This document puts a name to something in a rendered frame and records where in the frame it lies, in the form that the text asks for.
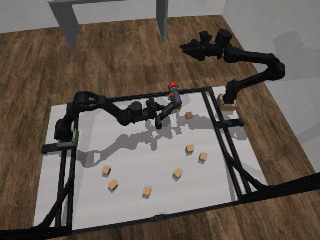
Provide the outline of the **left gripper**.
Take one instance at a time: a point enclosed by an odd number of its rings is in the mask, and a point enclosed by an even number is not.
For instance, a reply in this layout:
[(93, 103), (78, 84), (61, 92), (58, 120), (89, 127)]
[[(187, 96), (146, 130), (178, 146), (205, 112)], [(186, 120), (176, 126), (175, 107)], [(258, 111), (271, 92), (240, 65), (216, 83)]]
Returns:
[[(149, 100), (152, 100), (152, 102), (154, 103), (155, 99), (154, 97), (150, 97)], [(145, 109), (143, 109), (142, 114), (143, 114), (143, 120), (144, 121), (148, 121), (148, 120), (155, 120), (155, 126), (157, 130), (161, 130), (162, 129), (162, 120), (165, 119), (167, 116), (169, 116), (171, 114), (171, 112), (168, 113), (164, 113), (164, 114), (159, 114), (157, 115), (158, 111), (163, 110), (166, 106), (165, 105), (159, 105), (157, 102), (156, 106), (157, 106), (157, 111), (155, 112), (155, 116), (146, 116), (147, 111)]]

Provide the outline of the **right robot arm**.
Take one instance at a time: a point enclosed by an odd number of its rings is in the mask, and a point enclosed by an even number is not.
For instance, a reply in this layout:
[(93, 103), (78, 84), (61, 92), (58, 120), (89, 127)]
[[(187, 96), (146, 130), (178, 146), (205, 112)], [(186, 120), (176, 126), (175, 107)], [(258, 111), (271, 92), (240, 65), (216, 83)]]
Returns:
[[(211, 46), (210, 41), (213, 39), (212, 35), (209, 35), (207, 31), (199, 33), (200, 43), (204, 47)], [(237, 62), (249, 62), (257, 64), (265, 64), (268, 68), (259, 74), (248, 77), (241, 81), (235, 79), (229, 81), (226, 86), (225, 95), (223, 95), (223, 101), (225, 104), (234, 104), (234, 100), (237, 99), (238, 93), (245, 88), (262, 83), (264, 81), (277, 81), (285, 77), (285, 65), (275, 57), (273, 53), (259, 53), (243, 51), (237, 47), (233, 47), (230, 43), (233, 34), (227, 29), (220, 29), (215, 39), (214, 50), (212, 57), (217, 57), (220, 60), (223, 57), (226, 63), (237, 63)], [(224, 49), (225, 48), (225, 49)]]

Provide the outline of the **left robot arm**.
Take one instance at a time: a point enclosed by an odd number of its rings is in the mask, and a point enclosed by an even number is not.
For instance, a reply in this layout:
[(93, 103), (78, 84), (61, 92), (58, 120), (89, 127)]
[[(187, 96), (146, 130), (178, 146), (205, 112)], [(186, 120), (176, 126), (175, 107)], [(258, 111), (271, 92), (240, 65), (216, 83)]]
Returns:
[[(97, 104), (89, 106), (89, 97), (98, 101)], [(158, 107), (152, 100), (147, 100), (146, 116), (154, 117)], [(97, 109), (103, 109), (112, 116), (122, 126), (128, 126), (130, 123), (136, 124), (136, 122), (144, 121), (142, 104), (139, 101), (133, 102), (127, 109), (121, 110), (112, 102), (110, 102), (105, 96), (97, 95), (91, 91), (78, 91), (75, 94), (73, 105), (64, 116), (63, 119), (59, 119), (55, 125), (54, 139), (60, 140), (60, 143), (72, 142), (73, 131), (72, 123), (80, 113), (92, 112)]]

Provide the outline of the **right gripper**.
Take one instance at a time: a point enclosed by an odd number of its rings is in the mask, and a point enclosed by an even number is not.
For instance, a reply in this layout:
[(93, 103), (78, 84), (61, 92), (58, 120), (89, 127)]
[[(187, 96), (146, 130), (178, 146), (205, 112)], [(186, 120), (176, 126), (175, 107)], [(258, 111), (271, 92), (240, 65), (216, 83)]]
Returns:
[(203, 43), (199, 43), (196, 39), (193, 39), (190, 43), (180, 45), (179, 47), (183, 49), (183, 53), (203, 62), (206, 59), (206, 56), (210, 58), (210, 56), (213, 55), (214, 45), (212, 44), (206, 48), (202, 45)]

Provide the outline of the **black hose nozzle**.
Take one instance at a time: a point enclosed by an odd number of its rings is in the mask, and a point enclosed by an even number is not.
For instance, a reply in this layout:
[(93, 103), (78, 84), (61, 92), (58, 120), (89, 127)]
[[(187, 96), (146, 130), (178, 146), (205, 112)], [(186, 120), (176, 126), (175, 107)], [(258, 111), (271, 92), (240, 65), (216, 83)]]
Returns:
[(168, 100), (172, 102), (168, 103), (168, 105), (162, 110), (161, 114), (172, 113), (175, 109), (178, 109), (183, 104), (180, 97), (180, 88), (178, 83), (171, 82), (168, 85), (168, 89), (170, 92), (170, 95), (168, 96)]

